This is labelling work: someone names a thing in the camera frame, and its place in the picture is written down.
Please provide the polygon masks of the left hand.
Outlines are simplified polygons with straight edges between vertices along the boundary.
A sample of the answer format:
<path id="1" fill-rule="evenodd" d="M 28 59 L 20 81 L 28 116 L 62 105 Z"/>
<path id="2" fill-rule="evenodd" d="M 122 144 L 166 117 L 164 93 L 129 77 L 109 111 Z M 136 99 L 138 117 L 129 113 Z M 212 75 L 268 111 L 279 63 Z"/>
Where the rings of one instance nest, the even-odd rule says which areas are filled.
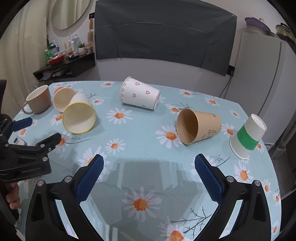
<path id="1" fill-rule="evenodd" d="M 20 207 L 19 186 L 18 182 L 9 183 L 6 185 L 8 194 L 6 200 L 10 205 L 11 210 L 16 210 Z"/>

